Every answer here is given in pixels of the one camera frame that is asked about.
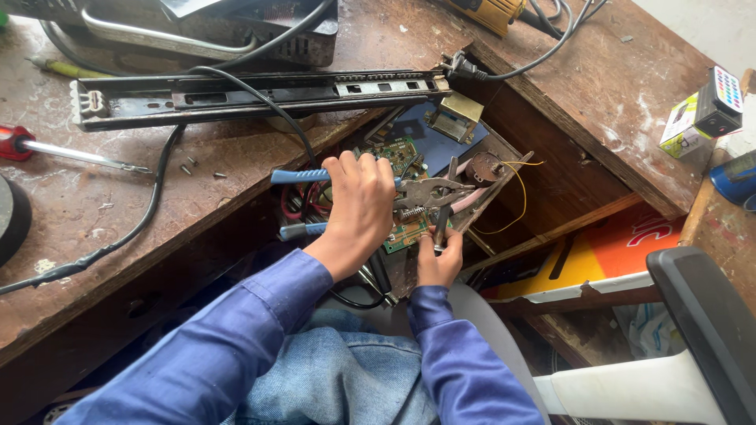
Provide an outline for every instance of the blue shirt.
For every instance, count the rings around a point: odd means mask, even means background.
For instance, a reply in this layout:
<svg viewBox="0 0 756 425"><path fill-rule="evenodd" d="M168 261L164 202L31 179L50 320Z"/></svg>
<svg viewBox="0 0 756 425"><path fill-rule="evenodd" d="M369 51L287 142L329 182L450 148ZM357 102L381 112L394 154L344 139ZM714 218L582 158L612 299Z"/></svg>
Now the blue shirt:
<svg viewBox="0 0 756 425"><path fill-rule="evenodd" d="M333 286L296 250L240 282L56 421L221 423L270 370L284 335ZM423 382L442 423L543 425L541 413L473 324L454 320L445 287L415 289L410 325L423 351Z"/></svg>

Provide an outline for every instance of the person's left hand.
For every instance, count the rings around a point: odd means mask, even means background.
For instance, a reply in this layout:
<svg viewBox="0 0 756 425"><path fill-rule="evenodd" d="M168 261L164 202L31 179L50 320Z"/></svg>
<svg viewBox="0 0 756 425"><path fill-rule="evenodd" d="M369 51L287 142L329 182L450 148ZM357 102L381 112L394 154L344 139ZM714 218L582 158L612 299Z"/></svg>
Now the person's left hand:
<svg viewBox="0 0 756 425"><path fill-rule="evenodd" d="M320 261L337 282L357 273L370 254L383 244L393 227L396 189L386 158L371 154L360 160L346 150L337 160L326 158L333 186L333 208L323 236L304 251Z"/></svg>

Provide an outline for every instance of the blue container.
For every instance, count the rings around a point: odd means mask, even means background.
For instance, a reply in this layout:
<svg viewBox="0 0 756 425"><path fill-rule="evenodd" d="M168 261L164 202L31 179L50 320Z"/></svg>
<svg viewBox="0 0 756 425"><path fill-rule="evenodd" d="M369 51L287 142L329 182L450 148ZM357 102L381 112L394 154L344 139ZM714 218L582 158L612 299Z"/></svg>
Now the blue container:
<svg viewBox="0 0 756 425"><path fill-rule="evenodd" d="M714 167L709 175L723 197L743 205L756 194L756 150Z"/></svg>

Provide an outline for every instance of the screwdriver shaft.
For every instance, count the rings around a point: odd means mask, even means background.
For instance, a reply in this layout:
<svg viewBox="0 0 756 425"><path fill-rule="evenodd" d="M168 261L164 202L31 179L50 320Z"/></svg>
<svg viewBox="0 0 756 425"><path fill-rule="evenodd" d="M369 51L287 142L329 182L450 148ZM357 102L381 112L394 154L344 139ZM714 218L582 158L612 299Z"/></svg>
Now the screwdriver shaft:
<svg viewBox="0 0 756 425"><path fill-rule="evenodd" d="M52 144L39 143L38 141L22 141L21 147L27 150L34 150L45 154L56 155L58 157L70 158L72 160L109 166L125 171L142 172L144 174L152 173L152 170L147 167L136 166L131 163L124 163L123 161L112 160L110 158L101 157L100 155L87 154L86 152L79 152L78 150L66 149L65 147L54 146Z"/></svg>

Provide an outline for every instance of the green circuit board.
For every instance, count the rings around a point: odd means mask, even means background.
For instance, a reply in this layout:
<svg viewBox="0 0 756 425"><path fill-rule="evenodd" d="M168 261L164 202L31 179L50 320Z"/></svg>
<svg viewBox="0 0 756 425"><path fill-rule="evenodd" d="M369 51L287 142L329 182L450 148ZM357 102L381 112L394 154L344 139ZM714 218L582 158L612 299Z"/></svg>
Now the green circuit board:
<svg viewBox="0 0 756 425"><path fill-rule="evenodd" d="M381 147L367 147L364 152L373 154L375 157L383 157L389 160L394 170L394 175L399 177L404 168L409 166L408 175L412 179L428 178L427 172L421 167L411 164L412 158L417 154L414 141L410 136L397 138ZM417 238L432 225L427 211L401 219L399 214L394 214L394 228L389 238L383 243L387 253L395 253L417 242Z"/></svg>

